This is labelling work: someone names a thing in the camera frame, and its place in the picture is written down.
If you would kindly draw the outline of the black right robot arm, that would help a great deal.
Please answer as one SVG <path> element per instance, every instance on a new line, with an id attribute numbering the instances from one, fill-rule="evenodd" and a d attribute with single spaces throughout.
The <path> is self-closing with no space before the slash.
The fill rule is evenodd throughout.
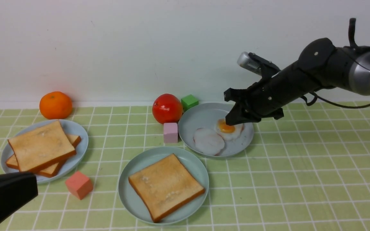
<path id="1" fill-rule="evenodd" d="M 317 95 L 322 89 L 341 88 L 362 96 L 370 96 L 370 46 L 355 43 L 356 19 L 348 25 L 349 45 L 335 47 L 328 38 L 319 38 L 304 48 L 297 61 L 281 70 L 271 61 L 256 54 L 243 52 L 237 63 L 261 76 L 246 89 L 229 88 L 225 101 L 235 105 L 226 115 L 227 125 L 258 123 L 263 118 L 280 119 L 283 106 L 302 98 L 308 106 L 318 99 L 337 107 Z"/>

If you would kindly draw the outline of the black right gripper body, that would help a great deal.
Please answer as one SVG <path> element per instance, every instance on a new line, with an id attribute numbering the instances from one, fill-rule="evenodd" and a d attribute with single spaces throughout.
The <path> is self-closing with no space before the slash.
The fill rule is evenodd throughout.
<path id="1" fill-rule="evenodd" d="M 283 117 L 282 107 L 315 91 L 320 83 L 293 63 L 270 78 L 261 78 L 246 89 L 229 88 L 224 92 L 225 101 L 244 104 L 262 118 Z"/>

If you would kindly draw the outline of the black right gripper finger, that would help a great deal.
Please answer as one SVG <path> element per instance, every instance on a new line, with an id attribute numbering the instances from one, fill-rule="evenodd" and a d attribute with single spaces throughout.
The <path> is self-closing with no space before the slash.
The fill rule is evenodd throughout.
<path id="1" fill-rule="evenodd" d="M 225 122 L 227 125 L 238 125 L 245 123 L 258 123 L 261 122 L 262 117 L 256 112 L 245 108 L 244 104 L 235 103 L 231 111 L 225 116 Z"/>

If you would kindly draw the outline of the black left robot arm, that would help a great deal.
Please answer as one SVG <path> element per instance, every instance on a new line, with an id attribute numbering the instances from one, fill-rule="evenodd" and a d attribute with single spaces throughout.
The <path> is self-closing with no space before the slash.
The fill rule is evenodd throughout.
<path id="1" fill-rule="evenodd" d="M 37 196 L 37 179 L 31 172 L 1 174 L 0 223 Z"/>

